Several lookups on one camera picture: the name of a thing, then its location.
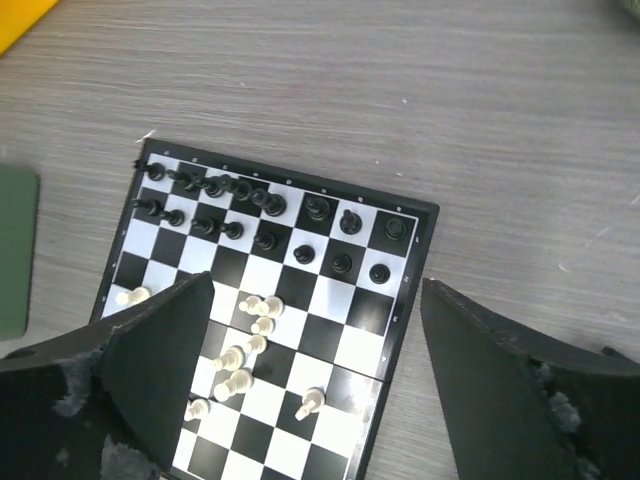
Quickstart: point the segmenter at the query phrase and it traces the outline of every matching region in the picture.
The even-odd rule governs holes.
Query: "wood grain surface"
[[[155,130],[436,202],[425,276],[640,359],[640,27],[612,1],[63,0],[0,59],[0,161],[42,178],[0,354],[85,324]],[[418,478],[457,476],[416,304],[367,479]]]

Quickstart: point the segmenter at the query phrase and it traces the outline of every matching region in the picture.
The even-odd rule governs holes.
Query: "green object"
[[[21,337],[27,328],[31,266],[38,209],[38,177],[30,170],[0,165],[0,340]]]

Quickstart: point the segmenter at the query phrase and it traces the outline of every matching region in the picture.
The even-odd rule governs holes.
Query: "chessboard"
[[[147,139],[92,321],[210,271],[215,294],[185,421],[167,472],[189,480],[364,478],[439,208],[397,195]],[[244,394],[217,401],[229,347],[275,296],[285,308],[264,352],[249,353]],[[295,417],[310,388],[326,402]],[[183,415],[184,412],[167,412]]]

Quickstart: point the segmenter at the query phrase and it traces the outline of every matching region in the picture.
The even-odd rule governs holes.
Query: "black pawn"
[[[369,278],[373,283],[377,283],[378,285],[385,283],[389,280],[390,276],[391,272],[389,271],[389,267],[381,263],[375,264],[371,267],[371,270],[369,270]]]
[[[346,253],[340,253],[334,257],[331,266],[336,273],[347,273],[351,270],[351,257]]]
[[[220,175],[218,182],[222,190],[229,192],[240,201],[247,200],[251,195],[251,184],[246,180],[237,180],[225,173]]]
[[[347,235],[355,235],[362,228],[362,219],[357,213],[345,210],[340,219],[340,230]]]
[[[180,188],[187,192],[193,192],[198,188],[198,180],[187,172],[179,170],[167,170],[167,176],[173,180]]]
[[[160,212],[162,212],[162,209],[164,208],[160,201],[156,200],[155,198],[149,198],[146,200],[136,198],[133,202],[131,202],[131,204],[133,205],[133,208],[141,208],[143,210],[146,210],[146,214],[150,217],[157,217],[158,215],[160,215]]]
[[[220,231],[231,240],[237,240],[242,236],[244,228],[240,222],[230,222],[220,225]]]
[[[273,250],[276,246],[276,237],[270,232],[258,233],[253,237],[253,243],[262,250]]]
[[[309,245],[300,245],[293,251],[293,256],[301,265],[306,265],[307,263],[311,263],[316,256],[316,252],[314,252],[313,248]]]
[[[251,203],[263,209],[271,217],[282,215],[287,209],[287,202],[282,195],[269,193],[263,188],[256,188],[251,192]]]
[[[322,222],[331,215],[331,205],[324,198],[309,197],[304,201],[304,208],[311,220],[316,222]]]
[[[170,212],[163,210],[160,212],[160,218],[169,222],[172,227],[179,227],[184,223],[184,213],[180,210],[171,210]]]
[[[407,236],[407,224],[399,218],[392,218],[384,227],[384,234],[389,240],[398,242]]]

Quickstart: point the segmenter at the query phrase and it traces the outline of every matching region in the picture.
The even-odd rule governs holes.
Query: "yellow object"
[[[58,0],[0,0],[0,55]]]

